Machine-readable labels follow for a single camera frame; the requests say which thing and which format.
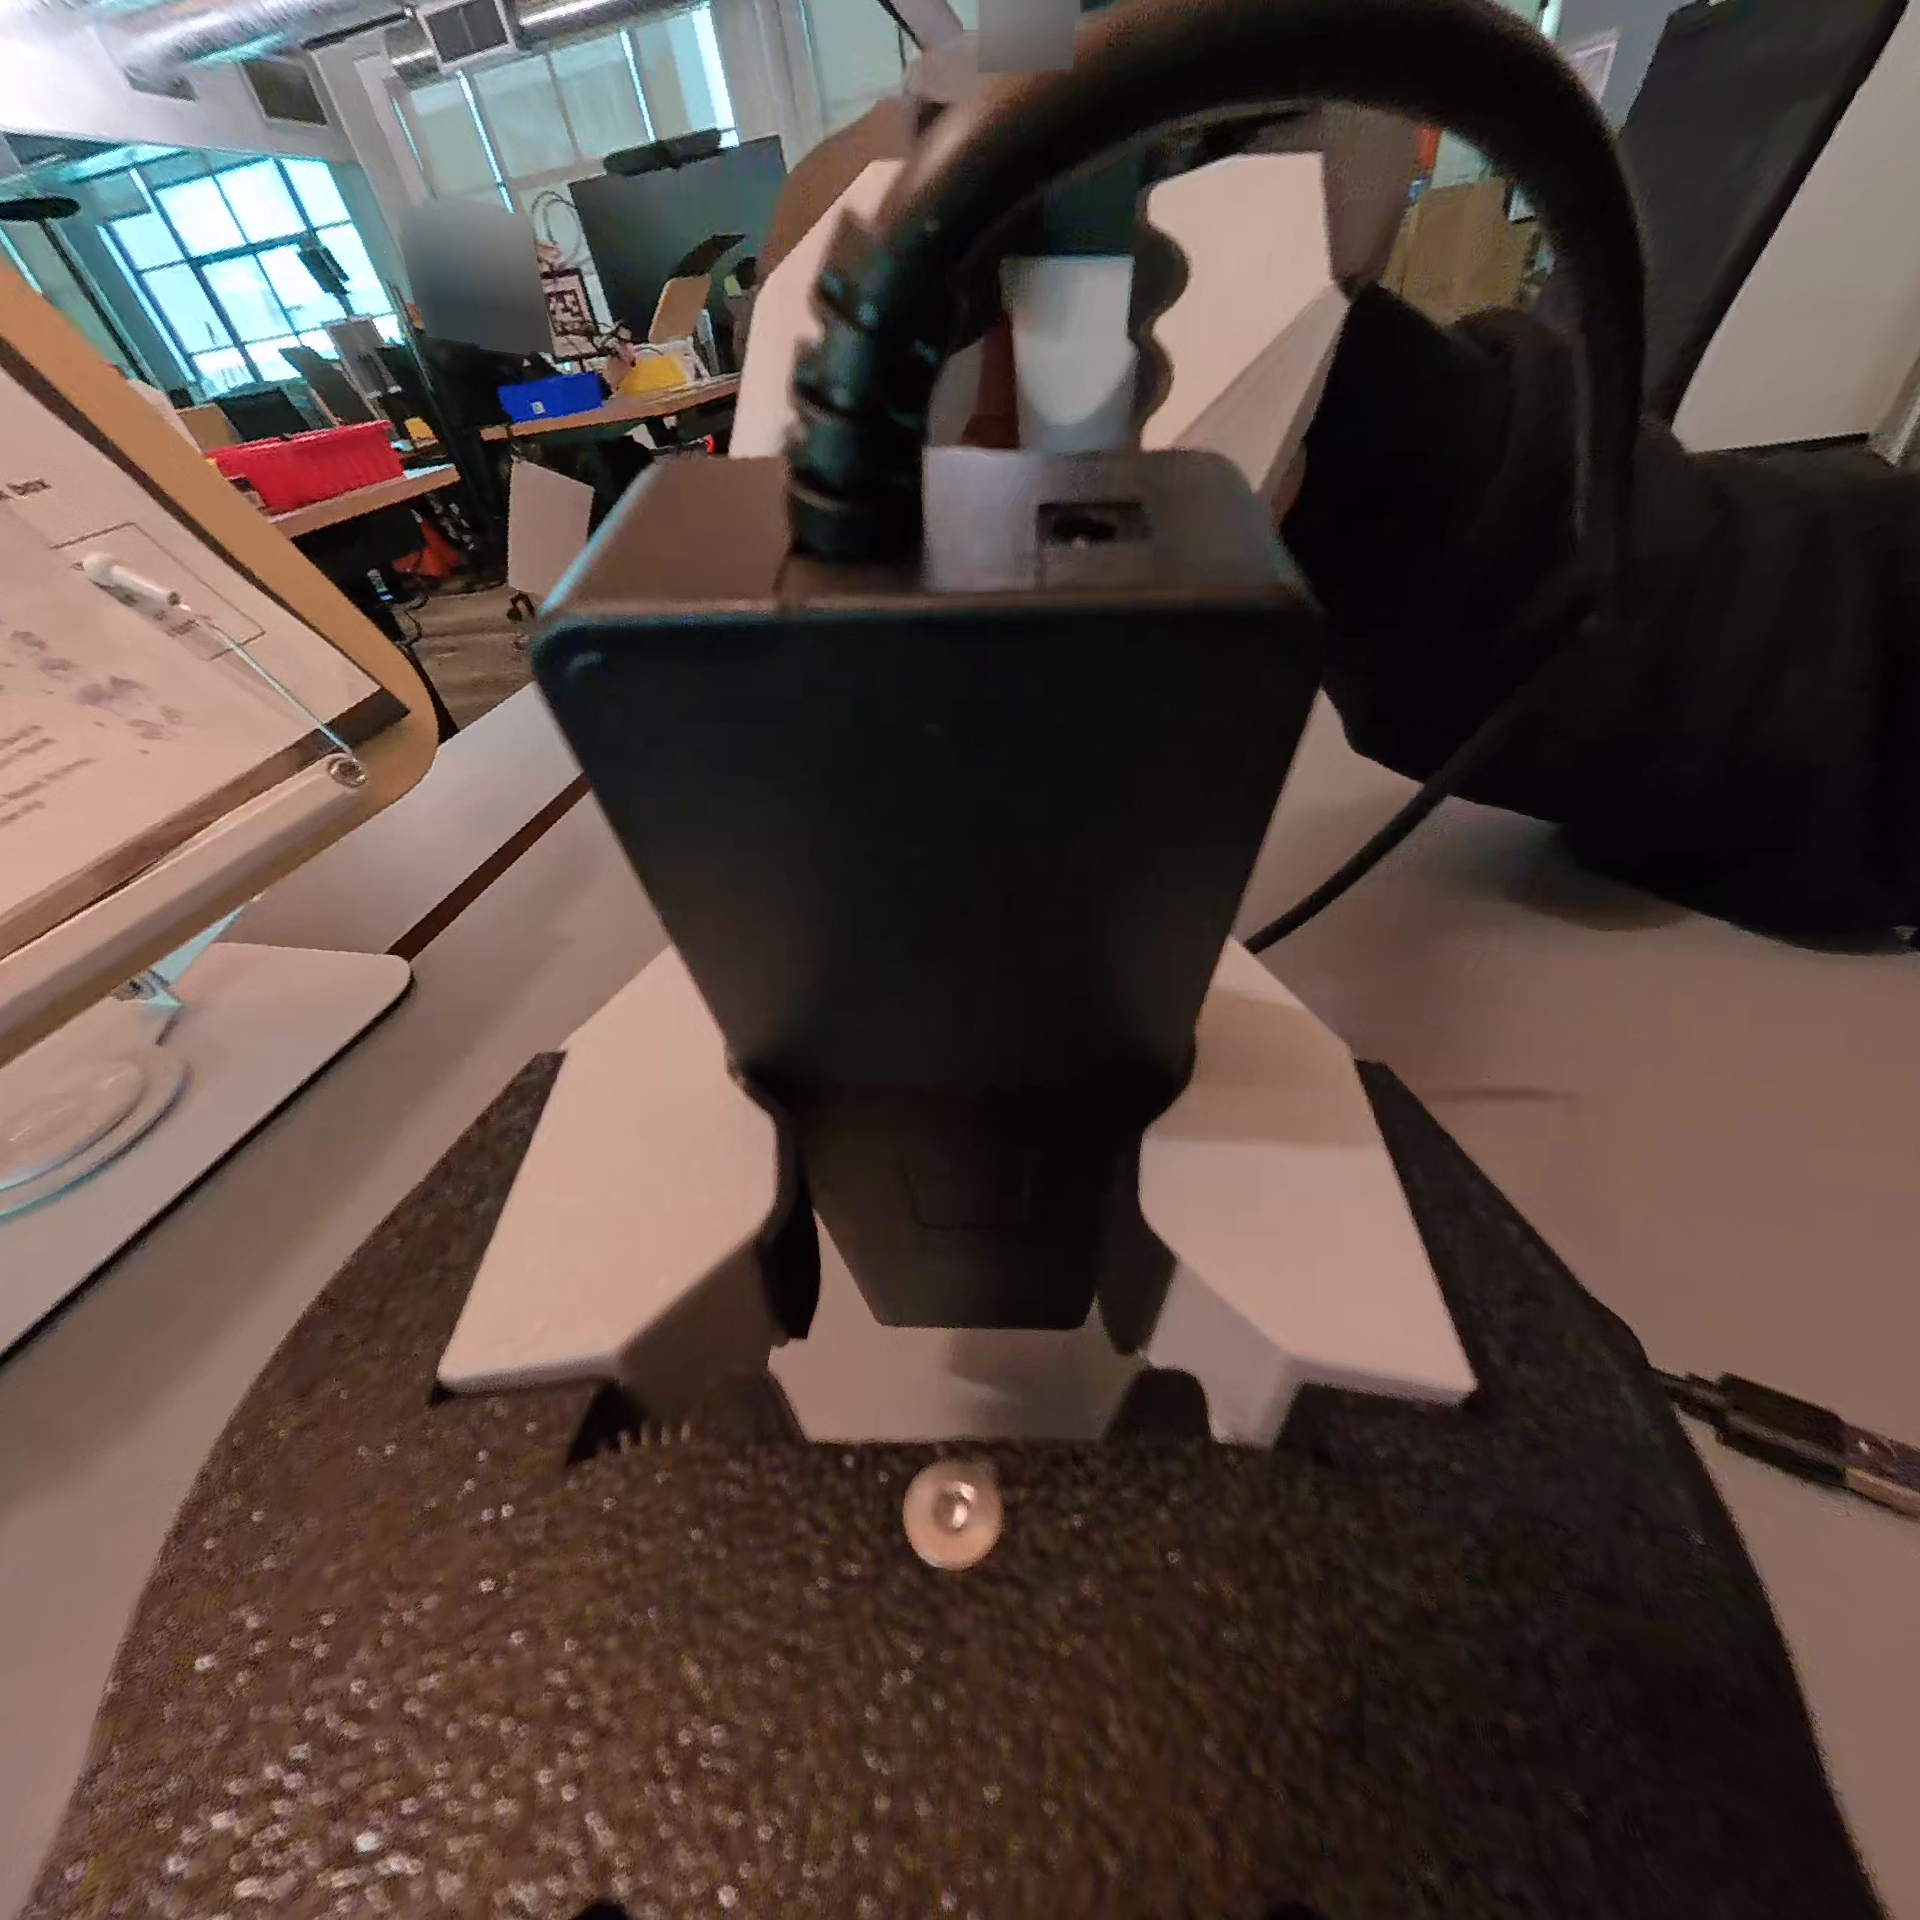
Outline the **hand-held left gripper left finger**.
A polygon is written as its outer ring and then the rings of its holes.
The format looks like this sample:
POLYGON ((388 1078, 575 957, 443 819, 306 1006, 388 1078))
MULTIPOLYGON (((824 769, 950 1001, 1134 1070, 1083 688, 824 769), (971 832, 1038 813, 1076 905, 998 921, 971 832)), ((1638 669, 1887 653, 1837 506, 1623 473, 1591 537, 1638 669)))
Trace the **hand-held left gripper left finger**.
POLYGON ((662 949, 567 1040, 437 1384, 710 1388, 800 1341, 821 1291, 798 1150, 662 949))

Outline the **black usb cable blue plug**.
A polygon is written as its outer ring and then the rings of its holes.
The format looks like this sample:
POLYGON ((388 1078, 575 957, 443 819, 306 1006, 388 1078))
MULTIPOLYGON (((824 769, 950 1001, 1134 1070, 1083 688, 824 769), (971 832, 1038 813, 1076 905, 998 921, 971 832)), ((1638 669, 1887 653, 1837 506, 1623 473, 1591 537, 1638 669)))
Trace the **black usb cable blue plug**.
POLYGON ((1664 1370, 1652 1376, 1678 1410, 1710 1426, 1727 1450, 1917 1521, 1915 1445, 1743 1376, 1682 1376, 1664 1370))

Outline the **printed instruction sheet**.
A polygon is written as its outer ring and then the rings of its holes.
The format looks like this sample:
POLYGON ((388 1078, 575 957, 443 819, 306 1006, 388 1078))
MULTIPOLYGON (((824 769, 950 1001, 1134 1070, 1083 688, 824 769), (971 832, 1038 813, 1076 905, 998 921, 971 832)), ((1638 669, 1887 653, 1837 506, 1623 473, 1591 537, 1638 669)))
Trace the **printed instruction sheet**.
POLYGON ((84 581, 5 585, 3 908, 56 893, 304 738, 293 705, 84 581))

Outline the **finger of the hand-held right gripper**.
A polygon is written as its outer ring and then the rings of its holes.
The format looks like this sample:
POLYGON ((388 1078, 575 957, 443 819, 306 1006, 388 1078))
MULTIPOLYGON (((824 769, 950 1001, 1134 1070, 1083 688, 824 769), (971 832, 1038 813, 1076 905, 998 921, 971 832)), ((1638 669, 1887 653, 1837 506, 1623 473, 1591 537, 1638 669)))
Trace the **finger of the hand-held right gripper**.
POLYGON ((1349 317, 1333 277, 1324 158, 1214 161, 1157 182, 1144 226, 1183 277, 1144 326, 1159 393, 1138 444, 1216 454, 1276 507, 1349 317))
POLYGON ((906 161, 864 152, 815 152, 778 190, 767 222, 759 291, 736 388, 731 459, 766 459, 784 451, 798 409, 792 376, 822 322, 812 306, 829 243, 842 222, 868 222, 906 161))

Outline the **white form sheet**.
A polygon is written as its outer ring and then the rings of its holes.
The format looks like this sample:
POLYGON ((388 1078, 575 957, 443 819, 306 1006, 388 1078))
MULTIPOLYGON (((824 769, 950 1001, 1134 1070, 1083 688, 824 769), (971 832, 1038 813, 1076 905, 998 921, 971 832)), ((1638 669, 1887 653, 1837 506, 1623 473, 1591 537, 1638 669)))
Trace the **white form sheet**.
POLYGON ((253 669, 349 748, 404 718, 340 644, 365 620, 106 366, 70 393, 5 350, 3 494, 5 570, 62 568, 198 656, 253 669))

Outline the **wooden document stand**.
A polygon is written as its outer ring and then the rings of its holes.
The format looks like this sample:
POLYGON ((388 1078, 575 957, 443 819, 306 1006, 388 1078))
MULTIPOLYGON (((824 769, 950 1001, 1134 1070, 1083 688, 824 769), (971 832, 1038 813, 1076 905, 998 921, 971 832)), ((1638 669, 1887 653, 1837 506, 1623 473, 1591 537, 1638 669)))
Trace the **wooden document stand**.
POLYGON ((438 744, 399 646, 5 270, 5 1354, 411 990, 224 933, 438 744))

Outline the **large black wall screen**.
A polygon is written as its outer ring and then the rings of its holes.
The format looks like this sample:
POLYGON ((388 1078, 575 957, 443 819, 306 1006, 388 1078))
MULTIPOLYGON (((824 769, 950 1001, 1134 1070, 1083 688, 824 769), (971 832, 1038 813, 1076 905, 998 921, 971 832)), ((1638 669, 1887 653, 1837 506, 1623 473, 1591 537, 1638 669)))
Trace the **large black wall screen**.
POLYGON ((682 260, 720 235, 731 235, 736 246, 715 257, 717 266, 755 257, 784 179, 781 139, 763 134, 682 168, 572 182, 567 192, 607 317, 645 336, 682 260))

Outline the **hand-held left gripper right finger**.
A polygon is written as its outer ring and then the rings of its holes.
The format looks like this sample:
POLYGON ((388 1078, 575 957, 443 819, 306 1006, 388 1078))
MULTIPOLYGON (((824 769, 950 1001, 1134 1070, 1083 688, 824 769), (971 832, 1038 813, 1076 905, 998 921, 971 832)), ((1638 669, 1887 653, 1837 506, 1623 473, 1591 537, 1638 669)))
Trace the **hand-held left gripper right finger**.
POLYGON ((1138 1211, 1170 1253, 1135 1344, 1192 1381, 1206 1433, 1280 1441, 1308 1388, 1456 1408, 1477 1390, 1351 1046, 1226 942, 1183 1091, 1141 1138, 1138 1211))

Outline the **red plastic bin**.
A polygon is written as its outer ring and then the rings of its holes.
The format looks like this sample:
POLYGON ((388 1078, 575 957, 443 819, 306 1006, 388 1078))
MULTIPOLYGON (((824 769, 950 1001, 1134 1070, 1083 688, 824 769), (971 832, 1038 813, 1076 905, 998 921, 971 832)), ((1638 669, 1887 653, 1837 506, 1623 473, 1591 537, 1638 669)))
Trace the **red plastic bin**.
POLYGON ((215 449, 207 459, 228 484, 250 490, 267 514, 296 512, 404 475, 390 429, 381 424, 234 444, 215 449))

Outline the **wooden desk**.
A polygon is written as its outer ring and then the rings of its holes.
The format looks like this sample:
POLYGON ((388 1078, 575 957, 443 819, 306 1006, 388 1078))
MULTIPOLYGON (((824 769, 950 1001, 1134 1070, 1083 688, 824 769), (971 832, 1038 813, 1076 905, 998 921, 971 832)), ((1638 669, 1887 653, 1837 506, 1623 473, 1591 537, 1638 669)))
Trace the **wooden desk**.
POLYGON ((424 550, 427 506, 459 484, 453 465, 432 465, 267 520, 343 593, 395 609, 398 562, 424 550))

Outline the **black multi-port usb hub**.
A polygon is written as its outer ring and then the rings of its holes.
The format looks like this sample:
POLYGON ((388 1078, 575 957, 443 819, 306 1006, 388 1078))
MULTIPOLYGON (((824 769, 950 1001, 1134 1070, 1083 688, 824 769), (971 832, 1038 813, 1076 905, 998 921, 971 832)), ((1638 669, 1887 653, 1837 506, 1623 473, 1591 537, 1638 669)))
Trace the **black multi-port usb hub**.
POLYGON ((1208 451, 932 449, 902 561, 788 541, 779 459, 662 459, 534 682, 727 1065, 895 1329, 1144 1341, 1144 1129, 1319 682, 1208 451))

